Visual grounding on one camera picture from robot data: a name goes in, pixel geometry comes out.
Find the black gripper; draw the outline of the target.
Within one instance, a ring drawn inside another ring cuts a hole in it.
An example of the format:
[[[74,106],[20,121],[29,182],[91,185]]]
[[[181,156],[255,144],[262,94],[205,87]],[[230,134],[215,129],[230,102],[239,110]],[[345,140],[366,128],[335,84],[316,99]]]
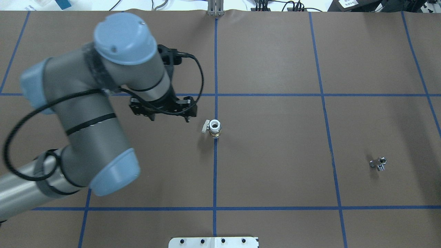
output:
[[[187,123],[192,117],[197,117],[198,97],[194,99],[192,96],[180,99],[176,96],[172,86],[167,92],[157,100],[148,101],[146,97],[141,97],[141,93],[131,90],[129,107],[134,115],[142,115],[148,117],[151,121],[155,121],[156,114],[165,114],[170,116],[181,116]]]

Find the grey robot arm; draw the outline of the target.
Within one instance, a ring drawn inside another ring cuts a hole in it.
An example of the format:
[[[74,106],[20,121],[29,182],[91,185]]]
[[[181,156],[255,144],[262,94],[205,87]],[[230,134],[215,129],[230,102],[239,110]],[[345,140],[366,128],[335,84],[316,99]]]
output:
[[[140,174],[139,162],[109,96],[127,93],[134,115],[197,116],[197,99],[179,99],[172,86],[175,65],[197,58],[157,44],[145,21],[117,12],[99,22],[93,41],[47,58],[20,77],[23,96],[33,107],[8,133],[2,149],[8,173],[1,177],[1,223],[85,187],[96,196],[122,189]],[[37,114],[55,114],[69,144],[49,149],[15,168],[11,145],[19,129]]]

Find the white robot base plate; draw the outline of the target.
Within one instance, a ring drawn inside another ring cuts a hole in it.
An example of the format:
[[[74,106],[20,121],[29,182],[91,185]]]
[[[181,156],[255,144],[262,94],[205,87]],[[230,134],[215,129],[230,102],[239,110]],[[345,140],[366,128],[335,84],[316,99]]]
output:
[[[258,248],[257,237],[175,237],[169,248]]]

